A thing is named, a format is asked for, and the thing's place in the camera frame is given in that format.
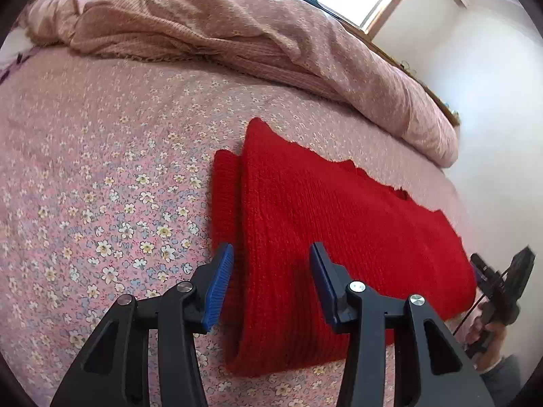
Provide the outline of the person right hand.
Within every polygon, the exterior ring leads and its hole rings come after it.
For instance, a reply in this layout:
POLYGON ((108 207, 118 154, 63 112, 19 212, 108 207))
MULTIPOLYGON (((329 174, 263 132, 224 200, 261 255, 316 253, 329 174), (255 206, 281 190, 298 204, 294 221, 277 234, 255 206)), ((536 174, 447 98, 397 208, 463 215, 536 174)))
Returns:
POLYGON ((468 330, 466 343, 472 345, 483 333, 490 333, 492 340, 484 353, 476 355, 474 367, 480 373, 494 368, 502 361, 501 349, 507 335, 507 326, 498 322, 484 324, 478 316, 468 330))

